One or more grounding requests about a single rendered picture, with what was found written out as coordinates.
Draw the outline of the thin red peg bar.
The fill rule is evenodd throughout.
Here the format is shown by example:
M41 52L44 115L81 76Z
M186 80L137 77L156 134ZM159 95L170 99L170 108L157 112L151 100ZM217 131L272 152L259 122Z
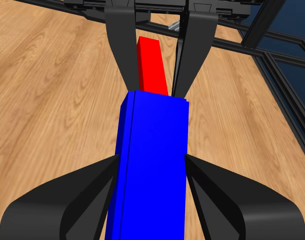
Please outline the thin red peg bar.
M137 42L139 90L168 95L160 42L140 36Z

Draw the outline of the blue hollow socket block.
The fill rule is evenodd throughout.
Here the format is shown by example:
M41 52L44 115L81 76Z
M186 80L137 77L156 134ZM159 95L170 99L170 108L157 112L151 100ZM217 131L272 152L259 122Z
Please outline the blue hollow socket block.
M104 240L184 240L189 103L144 91L120 107Z

